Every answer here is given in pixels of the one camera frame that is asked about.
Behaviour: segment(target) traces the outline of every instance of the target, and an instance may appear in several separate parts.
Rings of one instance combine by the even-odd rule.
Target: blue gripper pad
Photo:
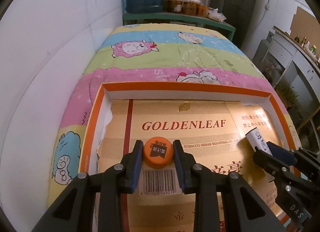
[[[136,161],[135,161],[134,166],[133,166],[132,186],[131,186],[132,192],[134,192],[134,190],[138,187],[138,182],[139,182],[139,177],[140,177],[140,170],[141,170],[141,166],[142,166],[143,142],[141,140],[138,140],[138,141],[140,141],[141,143],[139,143],[139,146],[137,146],[137,157],[136,157]]]
[[[277,146],[276,144],[272,142],[267,142],[267,145],[270,149],[270,152],[272,153],[272,156],[274,158],[277,158],[278,160],[282,161],[283,163],[289,165],[289,166],[295,166],[297,163],[297,159],[294,157],[294,154],[280,146]]]
[[[121,163],[123,162],[126,167],[124,193],[132,194],[138,186],[142,166],[142,150],[143,142],[141,140],[137,140],[132,152],[122,157]]]
[[[196,163],[193,156],[183,151],[180,140],[175,140],[173,145],[173,159],[177,172],[179,187],[185,194],[194,193],[190,166]]]
[[[177,149],[177,143],[176,140],[172,143],[173,145],[173,159],[174,159],[174,165],[177,172],[179,187],[181,188],[182,192],[185,190],[185,184],[184,184],[184,177],[183,177],[183,171],[182,171],[182,164],[179,157],[179,149]]]

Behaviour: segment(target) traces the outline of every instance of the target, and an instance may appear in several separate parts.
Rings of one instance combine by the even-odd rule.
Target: plastic bag
[[[218,13],[218,9],[209,10],[208,18],[219,22],[223,22],[227,19],[222,13]]]

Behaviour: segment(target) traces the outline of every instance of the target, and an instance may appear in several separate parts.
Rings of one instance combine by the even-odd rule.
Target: brown jar
[[[198,5],[197,16],[206,18],[208,16],[209,8],[206,6]]]
[[[168,0],[167,11],[171,13],[181,13],[182,2],[177,0]]]
[[[197,14],[197,4],[184,2],[182,5],[182,13],[195,16]]]

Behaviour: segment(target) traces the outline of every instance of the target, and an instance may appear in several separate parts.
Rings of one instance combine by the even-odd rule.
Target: green stripe
[[[104,47],[94,56],[84,74],[97,68],[117,67],[122,70],[164,67],[220,67],[255,77],[262,76],[252,67],[252,62],[244,55],[209,48],[201,45],[182,43],[158,43],[159,52],[151,51],[140,56],[113,58],[113,49]]]

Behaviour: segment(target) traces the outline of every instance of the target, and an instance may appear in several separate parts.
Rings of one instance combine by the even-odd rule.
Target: white wall
[[[121,0],[14,0],[0,21],[0,195],[18,232],[46,210],[53,146],[69,97]]]
[[[250,26],[244,39],[241,50],[251,60],[262,39],[266,39],[272,27],[279,27],[282,31],[290,33],[290,26],[297,6],[303,8],[313,15],[312,11],[304,0],[270,0],[270,9],[266,12],[264,19],[258,27],[255,26],[262,19],[264,7],[268,0],[257,0],[253,11]]]

